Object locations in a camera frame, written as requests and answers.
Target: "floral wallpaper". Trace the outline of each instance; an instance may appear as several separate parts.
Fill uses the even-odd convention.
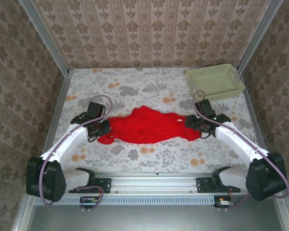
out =
[[[25,191],[26,162],[39,156],[63,76],[16,0],[0,0],[0,231]]]
[[[146,105],[163,113],[194,115],[186,82],[188,68],[75,69],[55,136],[66,132],[70,121],[88,108],[94,95],[105,94],[114,104],[109,117],[127,116]],[[96,102],[109,108],[107,100]],[[256,141],[243,93],[234,99],[212,102],[217,114],[224,113],[251,140]],[[179,137],[153,144],[132,144],[115,139],[110,145],[82,142],[67,168],[84,167],[102,172],[211,173],[224,166],[245,168],[238,155],[214,138],[188,141]]]
[[[284,0],[244,70],[269,151],[283,155],[289,179],[289,0]]]
[[[269,0],[34,0],[70,68],[236,66]]]

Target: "cable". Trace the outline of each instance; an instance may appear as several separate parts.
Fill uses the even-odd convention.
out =
[[[229,191],[230,191],[230,199],[231,199],[233,202],[235,202],[235,199],[234,199],[233,196],[232,196],[232,190],[229,189]]]
[[[233,208],[235,208],[235,207],[237,207],[237,206],[239,206],[243,201],[245,201],[248,197],[250,196],[250,194],[248,193],[248,194],[246,194],[244,197],[243,197],[243,199],[242,200],[240,200],[238,203],[236,203],[235,205],[233,205],[233,206],[231,206],[231,207],[228,207],[227,208],[227,210],[228,209],[233,209]]]
[[[225,208],[224,206],[222,206],[221,204],[217,203],[218,201],[215,201],[215,204],[214,205],[217,205],[219,206],[220,208]]]
[[[255,152],[257,152],[263,159],[265,159],[269,165],[280,175],[280,177],[282,178],[282,180],[284,181],[285,185],[286,185],[286,193],[282,196],[276,196],[276,195],[273,195],[273,197],[275,198],[278,198],[278,199],[283,199],[283,198],[286,198],[289,196],[289,182],[287,181],[286,177],[284,176],[284,174],[272,163],[272,161],[269,160],[269,158],[263,154],[260,150],[258,150],[258,148],[253,145],[249,140],[247,140],[244,136],[242,136],[240,133],[238,133],[235,129],[225,125],[225,124],[222,124],[222,123],[219,123],[219,122],[216,122],[212,119],[209,119],[207,117],[205,117],[204,115],[202,115],[196,108],[195,106],[195,95],[198,93],[198,92],[202,92],[203,93],[203,100],[205,99],[205,92],[203,90],[197,90],[194,95],[193,95],[193,100],[192,100],[192,104],[193,104],[193,108],[194,110],[196,111],[196,113],[204,118],[205,120],[211,122],[211,123],[214,123],[214,124],[217,124],[219,126],[222,126],[222,127],[225,127],[227,129],[229,129],[230,131],[232,131],[233,133],[235,133],[238,137],[240,137],[243,141],[245,141],[245,143],[247,143]]]
[[[204,139],[206,139],[206,138],[209,138],[209,137],[210,137],[210,135],[211,135],[211,134],[209,133],[209,134],[208,134],[206,137],[201,137],[201,139],[203,139],[203,140],[204,140]]]
[[[77,187],[76,189],[99,189],[99,190],[101,190],[101,192],[102,192],[102,194],[101,194],[99,200],[96,202],[96,204],[95,204],[92,208],[89,208],[89,209],[84,208],[84,207],[83,207],[83,203],[84,203],[86,200],[89,200],[89,199],[91,199],[91,198],[90,198],[90,197],[83,198],[83,199],[81,200],[81,204],[80,204],[80,207],[82,208],[82,211],[89,211],[89,212],[90,212],[91,210],[95,209],[95,208],[100,204],[100,202],[102,201],[103,196],[104,196],[104,190],[103,190],[103,188],[100,187],[100,186]]]
[[[99,118],[95,118],[95,119],[92,119],[92,120],[89,120],[87,122],[84,122],[80,125],[78,125],[77,127],[75,127],[74,129],[72,129],[68,134],[66,134],[59,142],[58,144],[54,147],[53,151],[49,154],[49,156],[45,159],[42,167],[41,167],[41,170],[40,170],[40,174],[39,174],[39,196],[40,196],[40,199],[41,201],[43,202],[44,205],[46,206],[51,206],[53,204],[53,201],[50,202],[50,203],[47,203],[45,198],[44,198],[44,195],[43,195],[43,173],[44,173],[44,170],[45,170],[45,167],[46,167],[46,164],[47,162],[50,160],[50,158],[54,155],[53,153],[55,153],[57,151],[57,149],[60,147],[60,145],[74,132],[76,131],[77,129],[79,129],[80,127],[83,127],[89,123],[92,123],[92,122],[95,122],[97,120],[101,120],[103,119],[105,116],[109,115],[112,111],[112,107],[113,107],[113,103],[111,101],[111,99],[106,96],[106,95],[95,95],[91,98],[90,102],[92,102],[93,99],[97,98],[97,97],[106,97],[108,100],[109,100],[109,103],[110,103],[110,107],[109,107],[109,110],[107,111],[107,113],[105,113],[105,115],[102,115],[101,117]]]
[[[97,138],[98,138],[98,136],[97,136],[97,137],[95,137],[95,138],[93,138],[93,139],[91,140],[91,137],[89,137],[89,138],[88,138],[88,142],[89,142],[89,143],[92,143],[93,141],[96,141],[96,140],[97,140]]]

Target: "aluminum frame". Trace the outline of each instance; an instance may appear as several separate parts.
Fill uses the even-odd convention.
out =
[[[73,75],[71,71],[61,87],[58,102],[54,111],[54,116],[51,122],[51,129],[47,135],[47,139],[44,145],[44,150],[51,148],[54,140],[54,136],[57,130],[61,112],[63,109],[64,101],[67,95],[70,81]],[[238,73],[243,84],[245,85],[244,78],[241,73]],[[250,113],[250,117],[255,129],[255,135],[259,146],[265,148],[262,134],[260,132],[259,124],[257,122],[256,114],[251,104],[250,97],[247,89],[244,89],[244,96],[246,99],[247,107]],[[210,177],[211,174],[205,173],[121,173],[121,172],[98,172],[96,173],[98,178],[111,178],[112,188],[111,195],[226,195],[226,193],[197,193],[196,178],[197,177]],[[242,195],[247,192],[234,193],[234,195]],[[25,195],[16,221],[13,227],[13,231],[26,231],[31,218],[31,212],[33,209],[34,196]],[[289,198],[275,199],[279,212],[281,214],[286,231],[289,231]]]
[[[43,23],[39,15],[39,11],[35,8],[33,1],[31,0],[19,0],[20,4],[24,8],[25,12],[27,13],[30,21],[32,22],[33,26],[39,33],[39,36],[43,40],[47,50],[52,55],[53,60],[56,62],[58,68],[60,69],[62,75],[64,77],[68,76],[68,64],[64,60],[61,55],[60,50],[56,46],[55,42],[51,38],[50,32],[47,30],[46,26]]]
[[[266,30],[268,29],[271,21],[273,20],[276,12],[278,11],[283,0],[271,0],[269,1],[258,25],[255,28],[243,54],[237,64],[237,68],[242,73],[248,64],[251,56],[254,54],[257,46],[259,45],[261,39],[263,38]]]

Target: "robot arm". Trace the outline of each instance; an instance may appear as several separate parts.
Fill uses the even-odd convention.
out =
[[[212,176],[212,182],[214,182],[216,190],[220,186],[234,186],[247,190],[255,200],[261,201],[286,189],[286,185],[279,173],[257,151],[264,154],[287,178],[284,160],[279,153],[269,153],[254,144],[238,131],[227,116],[224,114],[216,115],[208,100],[200,101],[195,106],[204,117],[218,123],[207,121],[195,115],[189,115],[185,121],[185,126],[201,132],[207,132],[222,140],[246,165],[243,170],[236,167],[223,167],[216,170],[215,173],[218,174],[213,174]]]
[[[39,175],[41,166],[49,155],[52,156],[46,164],[42,181],[42,190],[45,199],[57,202],[65,192],[88,184],[92,176],[90,171],[80,168],[69,171],[65,169],[64,166],[80,143],[87,139],[89,142],[92,142],[97,137],[110,132],[108,120],[103,122],[97,120],[85,126],[79,126],[84,122],[101,117],[104,113],[104,106],[90,102],[87,112],[76,116],[71,121],[71,125],[66,133],[50,150],[42,154],[40,158],[32,157],[29,159],[27,163],[26,181],[26,192],[28,194],[40,196]]]

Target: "patterned wall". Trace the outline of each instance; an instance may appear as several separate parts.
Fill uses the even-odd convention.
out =
[[[25,191],[26,162],[40,155],[63,77],[16,0],[0,0],[0,231]]]
[[[289,179],[289,0],[284,0],[243,74],[265,143],[284,156]]]
[[[238,63],[268,0],[34,0],[70,68]]]

